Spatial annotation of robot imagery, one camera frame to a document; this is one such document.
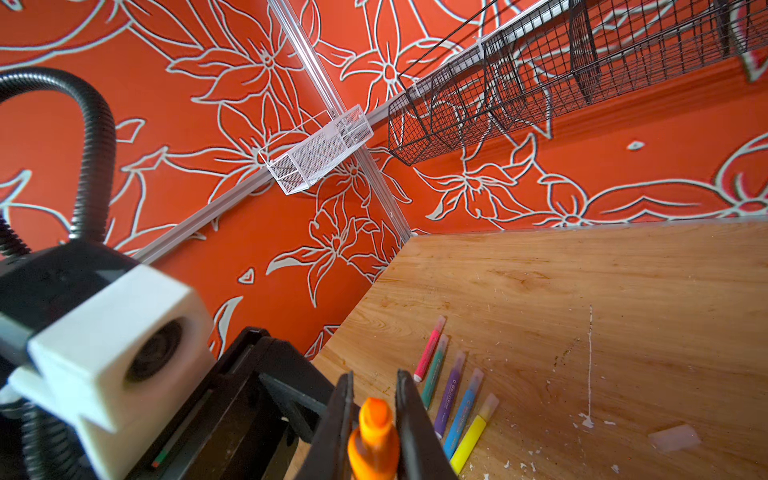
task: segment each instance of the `red marker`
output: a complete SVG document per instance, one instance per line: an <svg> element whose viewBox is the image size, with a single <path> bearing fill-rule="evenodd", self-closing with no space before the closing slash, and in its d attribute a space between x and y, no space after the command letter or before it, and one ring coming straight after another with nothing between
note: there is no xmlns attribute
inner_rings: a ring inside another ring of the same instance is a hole
<svg viewBox="0 0 768 480"><path fill-rule="evenodd" d="M416 382L421 382L424 378L424 375L427 373L429 360L432 358L432 354L435 352L435 347L437 346L437 341L440 338L440 333L442 332L442 327L444 325L445 317L441 315L440 318L437 319L437 326L432 331L432 335L429 337L429 343L427 343L427 348L424 349L422 359L419 360L419 366L416 367L416 373L413 374L413 379Z"/></svg>

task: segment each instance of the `purple marker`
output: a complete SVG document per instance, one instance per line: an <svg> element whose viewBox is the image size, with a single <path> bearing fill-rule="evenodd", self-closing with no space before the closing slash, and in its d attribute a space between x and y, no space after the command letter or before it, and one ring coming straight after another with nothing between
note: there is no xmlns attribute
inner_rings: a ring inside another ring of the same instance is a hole
<svg viewBox="0 0 768 480"><path fill-rule="evenodd" d="M440 401L440 410L437 411L437 418L435 418L435 433L439 439L442 438L442 434L445 433L445 426L448 425L448 417L451 416L453 401L456 400L458 384L462 379L462 368L466 358L466 352L458 353L456 363L453 364L451 375L448 377L448 384L445 385L445 391Z"/></svg>

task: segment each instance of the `orange-red wallpaper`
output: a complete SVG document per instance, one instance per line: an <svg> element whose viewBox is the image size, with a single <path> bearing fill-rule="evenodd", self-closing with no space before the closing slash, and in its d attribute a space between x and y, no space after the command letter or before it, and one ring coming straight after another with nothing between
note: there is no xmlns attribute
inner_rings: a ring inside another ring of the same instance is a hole
<svg viewBox="0 0 768 480"><path fill-rule="evenodd" d="M323 108L266 1L2 0L0 71L81 76L118 123L106 243L131 254L279 154ZM0 208L37 250L67 236L82 152L70 98L0 105ZM262 326L308 356L400 248L368 180L348 159L307 192L267 184L156 266L197 288L218 354Z"/></svg>
<svg viewBox="0 0 768 480"><path fill-rule="evenodd" d="M531 3L499 0L475 29L487 34ZM616 3L593 31L674 12L674 0ZM303 8L303 27L346 103L372 111L402 90L397 72L484 4L296 0L294 8ZM428 58L461 51L476 35ZM541 58L518 53L541 68ZM414 167L389 155L386 123L369 146L416 233L765 215L766 68L765 52L749 53Z"/></svg>

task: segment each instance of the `green marker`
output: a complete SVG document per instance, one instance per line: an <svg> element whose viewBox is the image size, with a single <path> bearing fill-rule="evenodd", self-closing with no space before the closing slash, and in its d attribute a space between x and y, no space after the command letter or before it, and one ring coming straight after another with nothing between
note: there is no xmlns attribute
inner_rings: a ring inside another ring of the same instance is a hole
<svg viewBox="0 0 768 480"><path fill-rule="evenodd" d="M440 369L442 369L442 361L445 359L445 350L447 348L448 336L443 333L440 336L440 342L437 344L435 357L432 359L432 364L429 366L427 381L424 384L424 391L422 392L422 402L424 402L424 407L428 410L429 406L432 404L432 396L435 395L437 378L440 376Z"/></svg>

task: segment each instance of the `wood grain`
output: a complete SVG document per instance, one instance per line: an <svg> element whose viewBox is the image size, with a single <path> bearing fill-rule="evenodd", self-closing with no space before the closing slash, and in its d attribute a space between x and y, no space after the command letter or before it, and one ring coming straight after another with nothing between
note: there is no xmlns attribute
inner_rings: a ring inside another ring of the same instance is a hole
<svg viewBox="0 0 768 480"><path fill-rule="evenodd" d="M441 314L502 401L462 478L768 478L768 224L416 237L314 363L393 402Z"/></svg>

